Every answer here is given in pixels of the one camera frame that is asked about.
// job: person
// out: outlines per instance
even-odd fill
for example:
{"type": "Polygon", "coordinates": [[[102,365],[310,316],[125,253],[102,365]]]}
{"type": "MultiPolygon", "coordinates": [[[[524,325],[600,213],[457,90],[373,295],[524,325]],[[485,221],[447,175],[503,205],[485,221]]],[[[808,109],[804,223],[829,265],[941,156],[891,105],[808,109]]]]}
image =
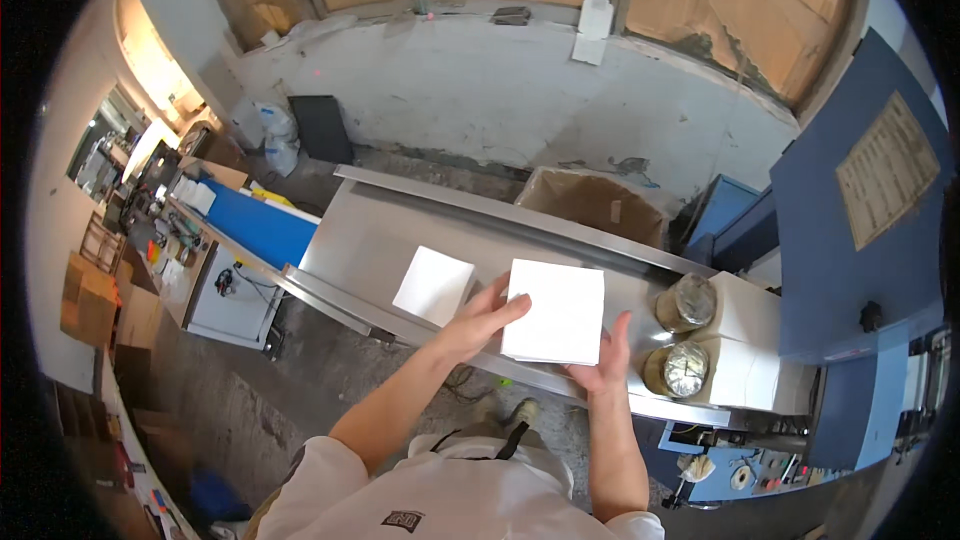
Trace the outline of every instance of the person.
{"type": "Polygon", "coordinates": [[[453,368],[530,310],[527,295],[501,296],[509,279],[505,273],[467,302],[328,436],[307,440],[245,537],[664,538],[660,519],[647,511],[649,481],[627,398],[630,311],[604,331],[596,366],[566,366],[587,394],[592,516],[570,502],[570,468],[529,429],[538,410],[530,399],[506,428],[487,414],[473,430],[417,436],[407,458],[371,479],[402,450],[453,368]]]}

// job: blue machine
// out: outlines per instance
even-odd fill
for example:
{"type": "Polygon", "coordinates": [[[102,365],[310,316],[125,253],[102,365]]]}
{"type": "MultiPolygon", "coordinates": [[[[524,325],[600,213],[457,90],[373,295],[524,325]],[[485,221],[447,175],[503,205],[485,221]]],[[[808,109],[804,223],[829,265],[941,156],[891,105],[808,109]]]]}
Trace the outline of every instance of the blue machine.
{"type": "MultiPolygon", "coordinates": [[[[771,168],[771,186],[716,234],[692,238],[684,252],[738,272],[780,247],[779,353],[822,366],[805,465],[856,471],[890,456],[908,345],[943,323],[940,219],[955,174],[942,120],[900,56],[870,29],[821,111],[771,168]],[[939,173],[906,214],[858,250],[837,169],[895,93],[929,141],[939,173]]],[[[676,450],[670,444],[677,443],[661,441],[660,448],[676,450]]],[[[756,496],[730,488],[734,453],[714,458],[717,450],[708,454],[718,470],[694,486],[689,500],[756,496]]],[[[740,458],[757,454],[722,450],[741,451],[740,458]]]]}

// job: concrete floor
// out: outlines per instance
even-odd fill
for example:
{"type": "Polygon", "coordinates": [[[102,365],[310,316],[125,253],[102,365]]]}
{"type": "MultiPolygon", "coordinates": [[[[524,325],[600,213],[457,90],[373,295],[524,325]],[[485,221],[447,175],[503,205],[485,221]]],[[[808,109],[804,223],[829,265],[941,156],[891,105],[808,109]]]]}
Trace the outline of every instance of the concrete floor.
{"type": "MultiPolygon", "coordinates": [[[[371,148],[358,147],[356,156],[361,167],[488,198],[513,201],[523,187],[516,179],[371,148]]],[[[271,174],[262,158],[248,158],[246,165],[250,175],[269,190],[317,215],[339,187],[339,178],[331,175],[334,165],[306,159],[306,155],[301,155],[300,165],[287,178],[271,174]]],[[[275,321],[287,334],[274,362],[256,351],[178,330],[169,317],[153,351],[157,402],[191,431],[198,459],[220,472],[254,508],[278,486],[306,438],[326,434],[350,406],[412,354],[412,349],[400,344],[362,336],[296,300],[285,301],[275,321]]],[[[497,397],[502,416],[524,397],[540,402],[542,415],[535,428],[572,469],[576,505],[590,510],[586,411],[519,383],[501,385],[499,378],[479,370],[460,388],[467,397],[487,391],[497,397]]],[[[449,432],[471,423],[474,411],[442,389],[427,406],[414,434],[449,432]]],[[[634,426],[638,440],[644,441],[659,436],[663,424],[636,418],[634,426]]],[[[396,455],[394,461],[401,457],[396,455]]],[[[891,504],[891,496],[897,496],[906,479],[904,472],[911,467],[909,461],[900,467],[890,463],[884,461],[809,490],[740,500],[715,511],[661,509],[660,500],[669,490],[651,479],[651,506],[671,539],[793,538],[824,522],[831,537],[854,538],[859,537],[865,516],[869,525],[880,522],[885,507],[868,511],[870,504],[891,504]],[[875,494],[881,498],[875,500],[875,494]]],[[[860,536],[866,538],[869,533],[860,536]]]]}

